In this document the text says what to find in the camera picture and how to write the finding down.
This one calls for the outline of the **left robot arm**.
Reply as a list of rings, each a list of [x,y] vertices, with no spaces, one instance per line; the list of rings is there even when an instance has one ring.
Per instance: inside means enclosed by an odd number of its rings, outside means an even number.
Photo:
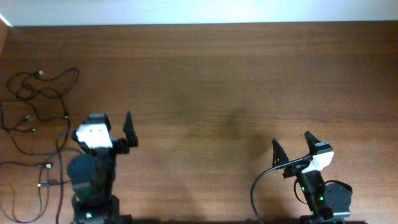
[[[120,214],[120,202],[112,194],[116,179],[116,157],[129,154],[139,144],[132,116],[127,112],[124,138],[113,139],[106,114],[90,113],[73,131],[72,139],[83,150],[67,166],[72,183],[73,223],[131,224],[131,215]]]

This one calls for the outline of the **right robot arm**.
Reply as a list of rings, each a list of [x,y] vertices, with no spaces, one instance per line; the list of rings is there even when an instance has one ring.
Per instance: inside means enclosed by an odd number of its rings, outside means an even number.
[[[312,133],[304,134],[309,153],[299,159],[289,160],[284,148],[276,139],[272,140],[272,167],[282,169],[285,179],[295,177],[305,203],[311,214],[300,217],[300,223],[344,223],[351,212],[353,189],[339,180],[323,180],[321,171],[331,164],[334,156],[332,146],[320,141]]]

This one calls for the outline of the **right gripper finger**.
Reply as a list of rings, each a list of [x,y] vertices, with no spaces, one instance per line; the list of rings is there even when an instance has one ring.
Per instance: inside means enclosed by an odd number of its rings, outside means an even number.
[[[306,131],[304,133],[310,154],[316,154],[316,146],[315,144],[318,142],[318,139],[310,132],[310,131]]]
[[[272,149],[273,149],[273,157],[272,157],[272,166],[285,168],[287,164],[290,162],[284,148],[280,145],[279,141],[276,138],[272,139]]]

